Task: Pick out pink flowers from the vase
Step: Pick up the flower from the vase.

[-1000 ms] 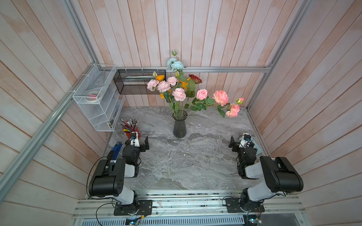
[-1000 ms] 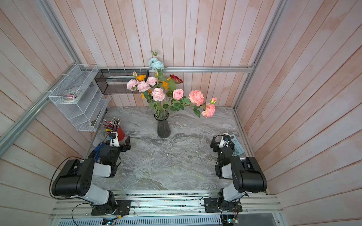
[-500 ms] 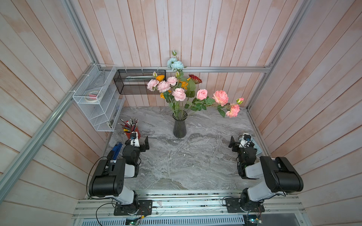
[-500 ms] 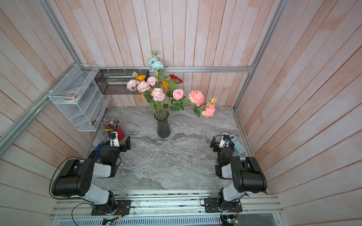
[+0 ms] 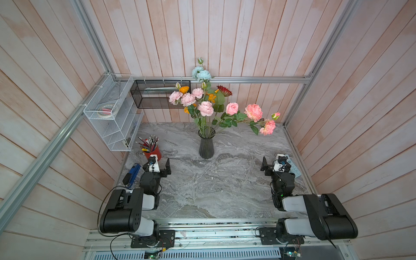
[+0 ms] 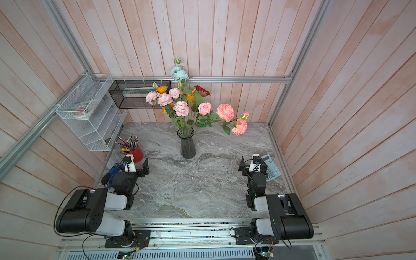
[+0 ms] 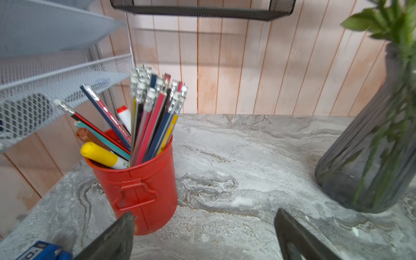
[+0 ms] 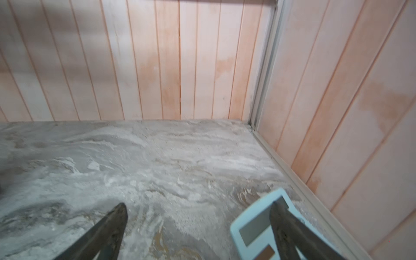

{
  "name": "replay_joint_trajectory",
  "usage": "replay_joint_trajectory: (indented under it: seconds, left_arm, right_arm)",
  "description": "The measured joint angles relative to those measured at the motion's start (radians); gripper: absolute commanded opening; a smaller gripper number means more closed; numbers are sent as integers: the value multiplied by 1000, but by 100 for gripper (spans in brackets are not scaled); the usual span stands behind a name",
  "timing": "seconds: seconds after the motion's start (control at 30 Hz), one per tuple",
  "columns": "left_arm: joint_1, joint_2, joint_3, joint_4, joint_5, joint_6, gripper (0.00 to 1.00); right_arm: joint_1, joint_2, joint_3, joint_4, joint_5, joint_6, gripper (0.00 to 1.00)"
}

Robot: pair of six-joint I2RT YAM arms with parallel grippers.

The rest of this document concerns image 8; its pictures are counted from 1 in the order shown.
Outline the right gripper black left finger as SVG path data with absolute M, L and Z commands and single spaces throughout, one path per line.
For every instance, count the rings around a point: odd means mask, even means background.
M 56 259 L 116 260 L 127 221 L 127 206 L 125 203 L 119 203 Z

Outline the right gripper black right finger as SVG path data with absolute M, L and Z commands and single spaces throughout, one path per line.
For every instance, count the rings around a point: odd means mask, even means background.
M 270 207 L 270 224 L 277 251 L 282 260 L 343 260 L 344 257 L 313 233 L 295 215 L 281 197 Z

